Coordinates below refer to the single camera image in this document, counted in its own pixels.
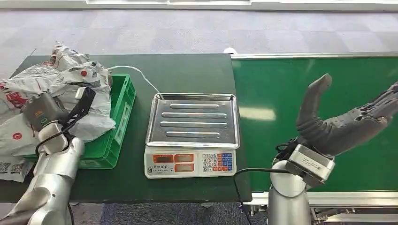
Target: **gray carpet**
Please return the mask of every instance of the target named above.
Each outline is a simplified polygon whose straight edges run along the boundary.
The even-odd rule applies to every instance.
[[[90,54],[398,51],[398,14],[189,10],[0,11],[0,78],[54,40]],[[235,203],[74,206],[77,225],[245,224]],[[10,210],[0,204],[0,216]],[[253,224],[265,224],[256,215]]]

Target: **white plastic bag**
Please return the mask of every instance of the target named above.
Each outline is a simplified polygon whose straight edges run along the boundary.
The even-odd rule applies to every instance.
[[[32,166],[22,157],[0,157],[0,179],[23,182]]]
[[[70,130],[83,141],[92,141],[114,128],[109,78],[110,72],[101,64],[57,42],[48,62],[34,65],[12,79],[0,80],[0,157],[35,153],[37,134],[21,114],[21,107],[43,91],[57,97],[68,111],[78,102],[75,95],[79,87],[96,92],[88,115]]]

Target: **green crate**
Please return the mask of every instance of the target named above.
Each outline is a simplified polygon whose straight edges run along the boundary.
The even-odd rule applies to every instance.
[[[135,96],[136,91],[131,83],[130,75],[112,75],[110,116],[116,122],[115,129],[85,144],[79,168],[112,169],[116,166]],[[30,161],[37,161],[35,155],[24,157]]]

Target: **weighing scale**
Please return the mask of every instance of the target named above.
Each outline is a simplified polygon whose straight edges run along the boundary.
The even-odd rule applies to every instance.
[[[147,178],[232,176],[239,146],[234,95],[159,93],[153,98],[144,155]]]

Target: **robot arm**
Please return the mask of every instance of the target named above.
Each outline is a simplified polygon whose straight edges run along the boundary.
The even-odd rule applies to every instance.
[[[306,190],[324,184],[332,172],[334,156],[363,144],[384,128],[398,112],[398,82],[371,102],[323,121],[318,116],[322,93],[331,85],[329,74],[308,86],[297,119],[299,136],[279,150],[269,191],[269,225],[309,225]]]
[[[88,113],[94,96],[93,90],[80,88],[76,94],[80,100],[69,114],[47,93],[25,104],[25,117],[39,131],[39,158],[28,189],[0,225],[67,223],[69,195],[84,153],[83,141],[68,130]]]

